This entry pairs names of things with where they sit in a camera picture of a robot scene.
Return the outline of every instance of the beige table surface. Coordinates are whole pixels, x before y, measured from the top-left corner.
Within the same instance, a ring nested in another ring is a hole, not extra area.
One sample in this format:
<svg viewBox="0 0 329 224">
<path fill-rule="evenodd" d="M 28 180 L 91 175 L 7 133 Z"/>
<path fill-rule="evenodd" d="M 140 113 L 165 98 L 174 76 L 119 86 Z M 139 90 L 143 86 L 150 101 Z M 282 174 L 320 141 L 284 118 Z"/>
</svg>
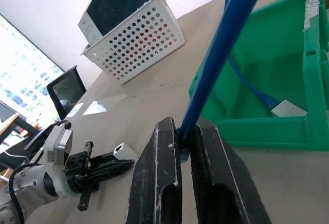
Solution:
<svg viewBox="0 0 329 224">
<path fill-rule="evenodd" d="M 257 7 L 275 0 L 259 0 Z M 104 73 L 68 118 L 74 131 L 72 153 L 93 141 L 93 155 L 127 143 L 141 154 L 161 119 L 181 125 L 189 102 L 189 85 L 207 51 L 223 13 L 224 0 L 213 0 L 178 21 L 186 43 L 123 86 Z M 117 102 L 115 96 L 127 97 Z M 105 113 L 83 115 L 98 101 Z M 273 223 L 327 223 L 329 220 L 329 153 L 236 148 L 248 166 Z M 190 162 L 182 167 L 183 223 L 197 223 Z M 36 210 L 27 223 L 124 223 L 132 172 L 111 179 L 93 193 L 89 210 L 79 212 L 79 198 L 59 199 Z"/>
</svg>

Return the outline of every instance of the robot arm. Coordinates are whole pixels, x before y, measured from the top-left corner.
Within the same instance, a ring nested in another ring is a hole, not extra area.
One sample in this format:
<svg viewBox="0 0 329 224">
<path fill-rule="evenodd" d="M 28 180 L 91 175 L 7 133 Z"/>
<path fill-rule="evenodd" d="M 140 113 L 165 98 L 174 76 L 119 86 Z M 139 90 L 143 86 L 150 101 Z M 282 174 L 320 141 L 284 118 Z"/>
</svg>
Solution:
<svg viewBox="0 0 329 224">
<path fill-rule="evenodd" d="M 0 224 L 23 224 L 35 209 L 60 196 L 81 194 L 78 209 L 87 210 L 91 192 L 98 190 L 99 183 L 127 172 L 138 159 L 124 143 L 113 153 L 91 158 L 94 145 L 87 142 L 83 152 L 69 156 L 72 131 L 68 121 L 61 123 L 45 141 L 47 163 L 20 166 L 0 191 Z"/>
</svg>

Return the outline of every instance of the white connector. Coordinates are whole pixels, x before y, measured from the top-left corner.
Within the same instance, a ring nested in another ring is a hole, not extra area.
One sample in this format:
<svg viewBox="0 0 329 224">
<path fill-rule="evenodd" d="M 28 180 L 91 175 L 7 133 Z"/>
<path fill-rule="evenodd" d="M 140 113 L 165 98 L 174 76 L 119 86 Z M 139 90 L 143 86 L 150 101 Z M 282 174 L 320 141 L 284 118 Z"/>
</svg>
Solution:
<svg viewBox="0 0 329 224">
<path fill-rule="evenodd" d="M 278 106 L 271 110 L 275 117 L 293 117 L 293 116 L 306 116 L 307 112 L 298 106 L 284 100 Z"/>
<path fill-rule="evenodd" d="M 131 160 L 138 161 L 138 155 L 126 144 L 122 143 L 114 149 L 113 155 L 118 160 Z"/>
</svg>

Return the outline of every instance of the blue cable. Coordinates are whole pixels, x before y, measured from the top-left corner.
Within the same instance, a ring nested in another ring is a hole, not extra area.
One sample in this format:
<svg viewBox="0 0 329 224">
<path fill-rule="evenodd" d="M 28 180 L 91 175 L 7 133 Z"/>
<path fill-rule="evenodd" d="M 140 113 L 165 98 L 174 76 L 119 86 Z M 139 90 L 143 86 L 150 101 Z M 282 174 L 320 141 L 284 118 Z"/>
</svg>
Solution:
<svg viewBox="0 0 329 224">
<path fill-rule="evenodd" d="M 249 14 L 257 0 L 230 0 L 208 49 L 205 63 L 195 91 L 178 131 L 179 147 L 188 148 L 188 136 L 199 118 L 202 108 L 221 73 Z"/>
<path fill-rule="evenodd" d="M 229 0 L 225 0 L 224 10 L 226 9 L 226 6 L 228 4 Z M 237 67 L 232 55 L 228 55 L 228 59 L 236 73 L 236 75 L 239 76 L 239 78 L 242 80 L 242 82 L 258 97 L 258 99 L 269 109 L 275 108 L 277 105 L 280 104 L 279 101 L 277 101 L 275 98 L 269 96 L 268 94 L 259 92 L 256 90 L 249 82 L 245 79 L 245 77 L 240 72 L 239 68 Z"/>
</svg>

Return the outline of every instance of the window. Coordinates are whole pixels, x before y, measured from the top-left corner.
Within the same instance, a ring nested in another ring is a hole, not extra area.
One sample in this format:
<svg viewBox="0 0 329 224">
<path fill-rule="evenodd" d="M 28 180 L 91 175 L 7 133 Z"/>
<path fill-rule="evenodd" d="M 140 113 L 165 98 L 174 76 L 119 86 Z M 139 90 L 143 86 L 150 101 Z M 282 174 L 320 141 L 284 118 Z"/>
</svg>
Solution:
<svg viewBox="0 0 329 224">
<path fill-rule="evenodd" d="M 55 118 L 46 86 L 62 69 L 1 16 L 0 45 L 0 100 L 27 118 Z"/>
</svg>

